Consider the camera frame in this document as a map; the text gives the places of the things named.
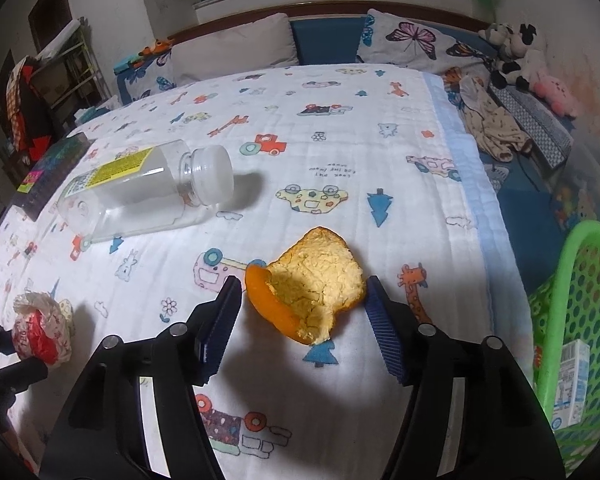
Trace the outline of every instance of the bottle cap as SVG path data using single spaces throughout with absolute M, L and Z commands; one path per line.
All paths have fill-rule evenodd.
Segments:
M 203 205 L 226 202 L 234 195 L 234 169 L 222 146 L 207 146 L 191 155 L 191 185 Z

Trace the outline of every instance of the yellow label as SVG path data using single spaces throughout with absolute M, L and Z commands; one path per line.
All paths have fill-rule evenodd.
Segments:
M 146 150 L 134 153 L 133 155 L 123 156 L 118 160 L 103 164 L 97 170 L 95 170 L 93 175 L 91 175 L 89 183 L 86 187 L 90 188 L 99 186 L 105 182 L 109 182 L 111 180 L 115 180 L 139 171 L 144 164 L 144 160 L 149 156 L 149 153 L 151 153 L 152 149 L 153 148 L 147 148 Z

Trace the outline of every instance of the plastic bottle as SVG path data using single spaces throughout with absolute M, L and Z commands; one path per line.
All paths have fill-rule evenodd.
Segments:
M 58 211 L 83 242 L 100 242 L 199 223 L 233 193 L 231 160 L 222 146 L 192 152 L 174 140 L 75 177 Z

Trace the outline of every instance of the barcode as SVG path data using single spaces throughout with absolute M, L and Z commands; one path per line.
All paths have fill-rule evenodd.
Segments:
M 560 357 L 560 362 L 563 363 L 570 359 L 576 357 L 576 345 L 568 345 L 562 349 L 562 357 Z

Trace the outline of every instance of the green basket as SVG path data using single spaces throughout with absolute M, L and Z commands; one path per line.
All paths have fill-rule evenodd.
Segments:
M 555 432 L 567 474 L 600 439 L 600 222 L 580 222 L 567 237 L 558 269 L 529 297 L 534 328 L 536 395 L 551 421 L 562 345 L 590 347 L 582 421 Z

